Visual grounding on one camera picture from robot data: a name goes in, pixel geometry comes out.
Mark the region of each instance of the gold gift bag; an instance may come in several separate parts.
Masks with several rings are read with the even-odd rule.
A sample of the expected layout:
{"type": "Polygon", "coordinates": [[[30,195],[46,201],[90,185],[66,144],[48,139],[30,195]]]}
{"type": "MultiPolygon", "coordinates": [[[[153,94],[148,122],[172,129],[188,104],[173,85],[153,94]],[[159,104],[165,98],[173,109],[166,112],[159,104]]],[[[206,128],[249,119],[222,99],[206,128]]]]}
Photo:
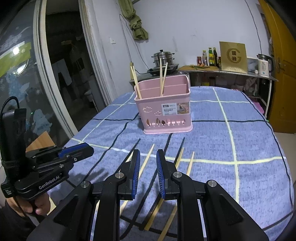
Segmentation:
{"type": "Polygon", "coordinates": [[[239,73],[248,73],[247,53],[244,44],[219,42],[221,69],[239,73]]]}

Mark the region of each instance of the doorway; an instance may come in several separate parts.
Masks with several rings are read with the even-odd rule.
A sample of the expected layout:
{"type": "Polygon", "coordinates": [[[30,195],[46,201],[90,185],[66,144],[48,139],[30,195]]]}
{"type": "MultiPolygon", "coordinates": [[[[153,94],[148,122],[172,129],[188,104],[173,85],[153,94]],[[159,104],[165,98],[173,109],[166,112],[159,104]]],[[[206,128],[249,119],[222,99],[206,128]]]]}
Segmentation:
{"type": "Polygon", "coordinates": [[[87,51],[78,0],[47,1],[45,29],[59,94],[80,131],[106,105],[87,51]]]}

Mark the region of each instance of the cloud-shaped cutout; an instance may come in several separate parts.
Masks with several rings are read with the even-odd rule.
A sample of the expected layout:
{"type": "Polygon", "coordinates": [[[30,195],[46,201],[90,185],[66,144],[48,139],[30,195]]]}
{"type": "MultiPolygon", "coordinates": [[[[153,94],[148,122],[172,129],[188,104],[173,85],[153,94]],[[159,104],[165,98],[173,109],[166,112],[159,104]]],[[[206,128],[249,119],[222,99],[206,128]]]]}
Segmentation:
{"type": "Polygon", "coordinates": [[[158,110],[157,112],[154,113],[155,115],[161,115],[162,113],[158,110]]]}
{"type": "Polygon", "coordinates": [[[147,107],[143,108],[143,111],[146,112],[146,113],[149,113],[149,112],[152,111],[152,108],[147,106],[147,107]]]}

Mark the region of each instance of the silver bolt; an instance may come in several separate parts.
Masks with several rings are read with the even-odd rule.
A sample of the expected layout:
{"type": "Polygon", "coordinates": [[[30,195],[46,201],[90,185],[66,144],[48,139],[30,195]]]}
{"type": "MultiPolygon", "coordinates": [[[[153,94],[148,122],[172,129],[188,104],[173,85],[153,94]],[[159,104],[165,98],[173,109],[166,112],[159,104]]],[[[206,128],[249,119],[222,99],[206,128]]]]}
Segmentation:
{"type": "Polygon", "coordinates": [[[174,175],[174,177],[177,177],[177,178],[182,177],[181,172],[174,172],[173,175],[174,175]]]}
{"type": "Polygon", "coordinates": [[[115,177],[116,178],[123,178],[124,174],[122,172],[118,172],[118,173],[115,174],[115,177]]]}
{"type": "Polygon", "coordinates": [[[209,186],[212,187],[212,188],[215,187],[215,186],[217,186],[217,183],[216,183],[214,180],[209,180],[209,181],[208,181],[208,184],[209,184],[209,186]]]}
{"type": "Polygon", "coordinates": [[[87,187],[89,186],[89,181],[83,181],[83,182],[81,182],[81,183],[80,183],[80,186],[81,186],[82,188],[87,188],[87,187]]]}

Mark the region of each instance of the white door frame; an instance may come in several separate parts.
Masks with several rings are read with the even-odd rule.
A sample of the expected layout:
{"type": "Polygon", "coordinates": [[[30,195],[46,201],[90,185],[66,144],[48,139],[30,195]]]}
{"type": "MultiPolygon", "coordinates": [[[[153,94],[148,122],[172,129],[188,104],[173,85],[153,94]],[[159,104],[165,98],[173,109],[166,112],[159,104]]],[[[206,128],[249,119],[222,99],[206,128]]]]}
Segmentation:
{"type": "Polygon", "coordinates": [[[36,62],[48,101],[66,135],[71,139],[78,133],[78,130],[75,127],[59,92],[50,63],[45,29],[46,2],[47,0],[36,0],[35,4],[33,17],[33,43],[36,62]]]}
{"type": "Polygon", "coordinates": [[[92,0],[79,0],[80,18],[91,64],[106,105],[118,97],[96,22],[92,0]]]}

